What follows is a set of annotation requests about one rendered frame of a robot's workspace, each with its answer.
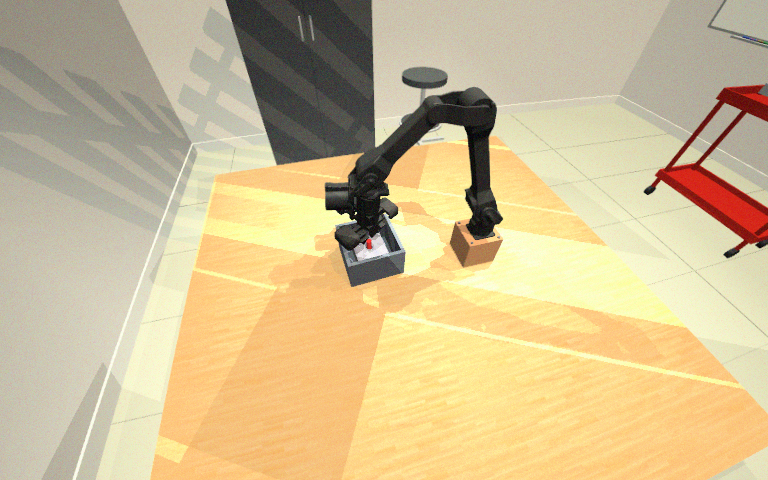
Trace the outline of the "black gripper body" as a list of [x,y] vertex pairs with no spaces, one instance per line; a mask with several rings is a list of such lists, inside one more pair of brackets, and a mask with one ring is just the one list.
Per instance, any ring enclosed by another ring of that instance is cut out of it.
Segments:
[[392,219],[398,214],[399,210],[397,205],[386,197],[380,199],[380,207],[376,212],[364,213],[357,208],[357,203],[353,205],[353,208],[357,211],[354,217],[357,222],[353,225],[353,229],[343,225],[334,232],[334,238],[347,251],[351,251],[359,245],[360,240],[366,236],[366,230],[370,231],[384,220],[384,213],[389,215],[389,219]]

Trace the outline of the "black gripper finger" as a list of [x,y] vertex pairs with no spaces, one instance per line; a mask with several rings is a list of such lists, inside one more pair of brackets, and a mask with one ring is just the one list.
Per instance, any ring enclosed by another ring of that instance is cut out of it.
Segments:
[[387,224],[387,220],[382,220],[378,225],[376,225],[374,228],[372,228],[369,231],[369,236],[373,238],[385,225]]
[[[353,225],[354,225],[354,224],[353,224]],[[353,225],[351,225],[349,228],[353,229]],[[364,238],[362,238],[362,239],[360,240],[360,243],[362,243],[362,244],[364,245],[364,244],[366,243],[366,241],[368,240],[368,238],[369,238],[369,236],[368,236],[368,235],[366,235]]]

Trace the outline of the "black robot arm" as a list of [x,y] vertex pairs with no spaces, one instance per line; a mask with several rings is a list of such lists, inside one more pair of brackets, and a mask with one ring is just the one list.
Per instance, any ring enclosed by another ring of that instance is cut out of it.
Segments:
[[[471,185],[465,188],[466,201],[473,213],[466,227],[475,240],[493,237],[493,229],[504,219],[490,183],[490,133],[495,125],[497,106],[480,88],[427,96],[380,146],[369,149],[355,162],[348,182],[325,182],[325,209],[349,214],[376,212],[381,196],[389,196],[385,179],[395,162],[436,123],[464,126],[467,133]],[[494,234],[494,235],[493,235]]]

